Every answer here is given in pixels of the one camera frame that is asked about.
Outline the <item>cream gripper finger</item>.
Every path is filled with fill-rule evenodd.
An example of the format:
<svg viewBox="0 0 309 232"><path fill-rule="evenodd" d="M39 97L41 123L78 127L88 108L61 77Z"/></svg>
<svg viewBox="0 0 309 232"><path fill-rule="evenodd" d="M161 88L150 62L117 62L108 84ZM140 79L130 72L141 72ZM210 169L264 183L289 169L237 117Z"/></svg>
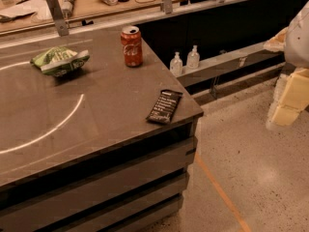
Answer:
<svg viewBox="0 0 309 232"><path fill-rule="evenodd" d="M271 52L283 51L288 28L285 27L264 43L264 49Z"/></svg>
<svg viewBox="0 0 309 232"><path fill-rule="evenodd" d="M309 105L309 70L297 68L286 78L281 78L276 89L270 122L289 126Z"/></svg>

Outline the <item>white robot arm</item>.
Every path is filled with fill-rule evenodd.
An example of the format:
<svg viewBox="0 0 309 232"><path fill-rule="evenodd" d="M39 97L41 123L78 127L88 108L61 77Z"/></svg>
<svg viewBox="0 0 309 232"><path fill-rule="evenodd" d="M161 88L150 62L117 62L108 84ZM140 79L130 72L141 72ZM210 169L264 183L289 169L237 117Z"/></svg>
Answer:
<svg viewBox="0 0 309 232"><path fill-rule="evenodd" d="M282 51L286 63L295 67L279 75L267 114L269 129L285 128L309 105L309 2L288 27L265 42L264 49Z"/></svg>

